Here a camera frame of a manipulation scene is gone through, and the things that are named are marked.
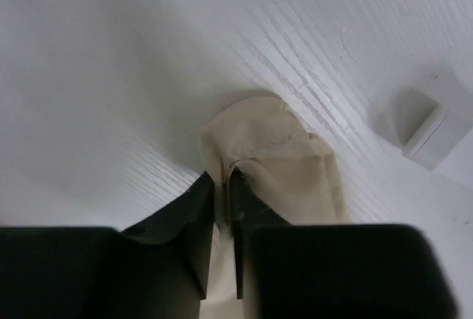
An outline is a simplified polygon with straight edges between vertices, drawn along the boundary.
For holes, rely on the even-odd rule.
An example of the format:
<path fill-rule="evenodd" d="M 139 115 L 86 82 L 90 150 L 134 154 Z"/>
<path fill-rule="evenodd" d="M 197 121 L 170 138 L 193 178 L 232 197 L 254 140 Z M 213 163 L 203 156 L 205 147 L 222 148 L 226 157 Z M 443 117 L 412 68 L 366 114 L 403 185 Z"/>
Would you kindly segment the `beige trousers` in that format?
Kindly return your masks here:
<path fill-rule="evenodd" d="M 240 170 L 264 205 L 291 224 L 346 224 L 350 218 L 336 155 L 320 136 L 306 131 L 283 99 L 270 95 L 222 111 L 200 131 L 198 146 L 215 184 L 216 222 L 200 317 L 242 318 L 226 182 Z"/>

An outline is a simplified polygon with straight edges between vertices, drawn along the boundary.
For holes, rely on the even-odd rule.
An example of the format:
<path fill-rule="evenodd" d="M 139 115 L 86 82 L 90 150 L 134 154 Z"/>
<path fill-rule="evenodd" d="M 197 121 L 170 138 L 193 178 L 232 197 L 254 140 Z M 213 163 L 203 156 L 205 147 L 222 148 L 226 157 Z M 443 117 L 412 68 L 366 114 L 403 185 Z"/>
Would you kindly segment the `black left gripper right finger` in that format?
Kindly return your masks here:
<path fill-rule="evenodd" d="M 251 190 L 247 177 L 232 173 L 228 182 L 239 299 L 286 299 L 296 287 L 295 227 Z"/>

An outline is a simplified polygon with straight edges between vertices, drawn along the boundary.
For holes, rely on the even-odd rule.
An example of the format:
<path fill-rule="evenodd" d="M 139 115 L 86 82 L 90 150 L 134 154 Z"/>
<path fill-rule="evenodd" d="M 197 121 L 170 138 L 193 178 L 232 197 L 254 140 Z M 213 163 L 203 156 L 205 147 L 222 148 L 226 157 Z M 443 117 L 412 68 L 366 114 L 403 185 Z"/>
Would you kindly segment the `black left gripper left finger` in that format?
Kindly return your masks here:
<path fill-rule="evenodd" d="M 141 244 L 177 248 L 198 293 L 206 298 L 214 229 L 214 183 L 203 173 L 183 194 L 126 228 L 123 235 Z"/>

